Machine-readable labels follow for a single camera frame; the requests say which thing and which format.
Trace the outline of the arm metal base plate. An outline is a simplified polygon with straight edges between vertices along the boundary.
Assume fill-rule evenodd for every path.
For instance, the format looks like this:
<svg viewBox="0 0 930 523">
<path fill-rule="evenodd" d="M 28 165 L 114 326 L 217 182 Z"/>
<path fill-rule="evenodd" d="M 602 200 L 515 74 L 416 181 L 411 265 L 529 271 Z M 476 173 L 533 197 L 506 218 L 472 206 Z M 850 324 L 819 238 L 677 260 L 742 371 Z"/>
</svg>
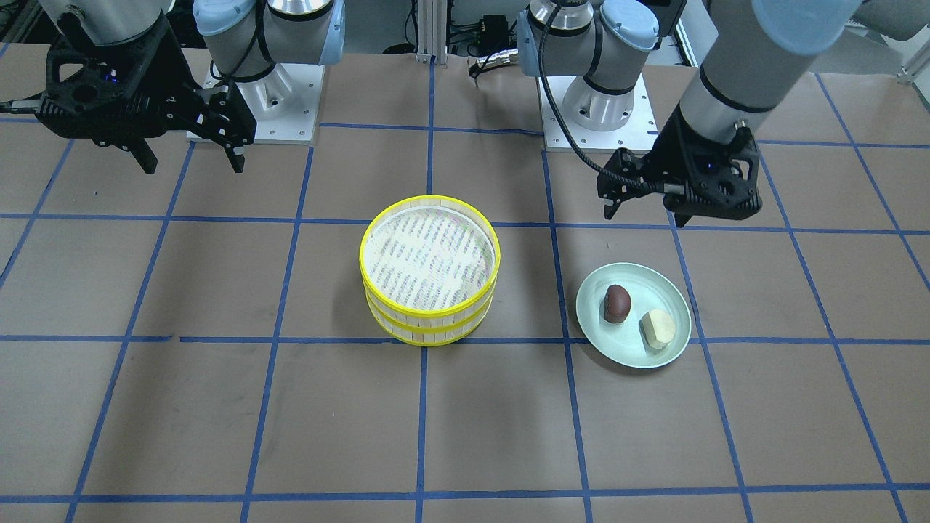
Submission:
<svg viewBox="0 0 930 523">
<path fill-rule="evenodd" d="M 262 79 L 237 87 L 256 119 L 256 145 L 311 146 L 328 67 L 279 63 Z"/>
<path fill-rule="evenodd" d="M 644 76 L 621 95 L 593 90 L 583 78 L 548 77 L 551 95 L 562 120 L 585 153 L 613 153 L 619 147 L 635 153 L 653 148 L 658 129 Z"/>
</svg>

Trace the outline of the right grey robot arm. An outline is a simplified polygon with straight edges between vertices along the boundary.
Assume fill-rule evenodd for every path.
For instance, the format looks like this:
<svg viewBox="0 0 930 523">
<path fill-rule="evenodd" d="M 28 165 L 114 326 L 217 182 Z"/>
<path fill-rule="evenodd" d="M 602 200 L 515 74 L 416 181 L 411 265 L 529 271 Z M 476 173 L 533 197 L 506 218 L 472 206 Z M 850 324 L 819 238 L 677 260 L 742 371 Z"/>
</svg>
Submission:
<svg viewBox="0 0 930 523">
<path fill-rule="evenodd" d="M 286 64 L 338 63 L 342 1 L 195 1 L 197 33 L 211 55 L 212 86 L 190 70 L 163 1 L 43 1 L 59 37 L 46 56 L 44 90 L 2 104 L 34 115 L 67 139 L 130 153 L 153 174 L 148 140 L 188 131 L 245 168 L 258 117 L 293 100 Z"/>
</svg>

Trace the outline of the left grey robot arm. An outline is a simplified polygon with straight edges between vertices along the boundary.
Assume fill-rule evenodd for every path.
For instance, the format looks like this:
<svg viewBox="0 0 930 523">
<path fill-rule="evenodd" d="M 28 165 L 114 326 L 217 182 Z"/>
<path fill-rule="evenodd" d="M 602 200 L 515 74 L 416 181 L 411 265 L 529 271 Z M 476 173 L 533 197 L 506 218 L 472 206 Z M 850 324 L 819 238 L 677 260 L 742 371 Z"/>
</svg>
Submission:
<svg viewBox="0 0 930 523">
<path fill-rule="evenodd" d="M 516 44 L 567 146 L 596 172 L 606 219 L 657 193 L 678 227 L 694 217 L 743 221 L 763 208 L 755 133 L 858 7 L 709 2 L 715 37 L 693 50 L 697 70 L 652 147 L 638 155 L 619 145 L 606 163 L 592 160 L 572 129 L 606 134 L 627 123 L 647 57 L 684 1 L 531 1 L 516 20 Z"/>
</svg>

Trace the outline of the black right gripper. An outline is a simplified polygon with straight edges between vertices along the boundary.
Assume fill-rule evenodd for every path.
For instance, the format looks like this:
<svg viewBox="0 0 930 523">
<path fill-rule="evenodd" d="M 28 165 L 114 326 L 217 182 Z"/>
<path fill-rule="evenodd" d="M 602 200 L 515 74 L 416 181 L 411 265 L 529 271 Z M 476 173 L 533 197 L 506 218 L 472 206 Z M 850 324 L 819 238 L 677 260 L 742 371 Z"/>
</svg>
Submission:
<svg viewBox="0 0 930 523">
<path fill-rule="evenodd" d="M 64 19 L 46 61 L 37 119 L 64 138 L 129 148 L 154 175 L 146 139 L 186 130 L 224 147 L 233 172 L 245 171 L 256 120 L 235 86 L 196 82 L 167 19 L 126 43 L 98 46 L 77 19 Z"/>
</svg>

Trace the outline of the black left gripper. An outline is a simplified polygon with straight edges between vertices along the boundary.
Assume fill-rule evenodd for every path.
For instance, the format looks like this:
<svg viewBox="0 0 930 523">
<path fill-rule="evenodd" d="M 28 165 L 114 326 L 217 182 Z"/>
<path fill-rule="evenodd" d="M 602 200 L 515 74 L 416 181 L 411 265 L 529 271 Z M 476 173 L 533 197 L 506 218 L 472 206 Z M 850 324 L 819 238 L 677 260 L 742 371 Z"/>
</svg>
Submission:
<svg viewBox="0 0 930 523">
<path fill-rule="evenodd" d="M 735 123 L 730 142 L 704 138 L 676 109 L 643 156 L 621 147 L 597 176 L 602 215 L 611 221 L 622 202 L 662 195 L 662 205 L 684 227 L 691 218 L 744 221 L 763 208 L 757 182 L 759 149 L 753 130 Z"/>
</svg>

